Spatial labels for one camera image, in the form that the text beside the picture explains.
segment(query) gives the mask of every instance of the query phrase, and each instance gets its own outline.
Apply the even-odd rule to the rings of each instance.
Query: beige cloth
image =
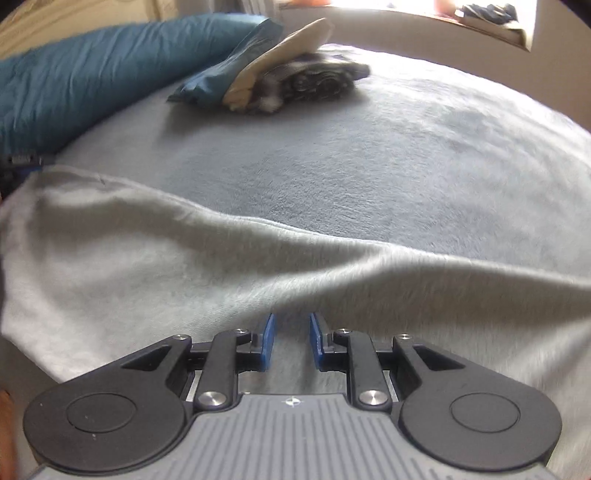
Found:
[[[321,18],[292,33],[284,41],[250,62],[234,79],[223,98],[230,110],[242,110],[251,100],[252,88],[259,75],[304,53],[314,53],[332,35],[334,26]]]

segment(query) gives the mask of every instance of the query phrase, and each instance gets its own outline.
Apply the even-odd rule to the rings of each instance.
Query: windowsill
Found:
[[[521,50],[524,51],[531,51],[531,44],[532,44],[532,37],[533,34],[532,32],[525,32],[525,41],[519,41],[519,40],[512,40],[511,38],[506,38],[504,36],[495,34],[494,31],[486,31],[486,30],[482,30],[478,27],[474,27],[472,25],[465,25],[464,23],[462,23],[461,18],[451,18],[451,17],[444,17],[441,15],[437,15],[435,12],[421,12],[421,11],[409,11],[406,9],[402,9],[402,8],[386,8],[386,7],[372,7],[372,8],[367,8],[367,7],[353,7],[353,8],[345,8],[345,7],[341,7],[340,5],[294,5],[288,2],[283,2],[280,3],[280,8],[281,9],[307,9],[307,8],[338,8],[338,9],[346,9],[346,10],[371,10],[371,11],[381,11],[383,12],[385,15],[391,15],[391,14],[402,14],[402,15],[418,15],[420,17],[425,17],[425,18],[430,18],[433,20],[437,20],[437,21],[443,21],[443,22],[447,22],[449,24],[453,24],[456,25],[460,28],[467,28],[468,30],[472,30],[475,32],[478,32],[480,34],[483,35],[487,35],[488,37],[492,37],[496,40],[500,40],[503,41],[505,43],[508,43],[509,45],[512,45],[514,47],[520,48]]]

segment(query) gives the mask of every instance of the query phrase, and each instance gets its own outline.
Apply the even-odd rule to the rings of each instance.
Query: white wall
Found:
[[[346,8],[284,9],[291,32],[321,17],[334,43],[448,65],[503,83],[591,131],[591,28],[559,0],[538,0],[531,52],[435,18]]]

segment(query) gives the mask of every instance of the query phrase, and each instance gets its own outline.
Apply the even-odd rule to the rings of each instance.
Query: dark patterned fabric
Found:
[[[505,25],[509,22],[517,22],[517,11],[511,4],[493,5],[490,4],[487,7],[481,5],[464,5],[462,11],[465,15],[470,17],[480,18],[487,22],[494,23],[496,25]]]
[[[340,98],[353,88],[354,81],[367,76],[368,65],[343,55],[302,55],[257,80],[249,109],[273,113],[296,100]]]

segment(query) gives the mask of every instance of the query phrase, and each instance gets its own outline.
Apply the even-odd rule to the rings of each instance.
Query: blue pillow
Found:
[[[283,27],[268,18],[242,40],[226,60],[189,78],[168,100],[194,103],[201,107],[220,105],[238,73],[277,45],[282,33]]]
[[[0,61],[0,153],[56,153],[114,112],[224,61],[266,20],[207,14],[120,25]]]

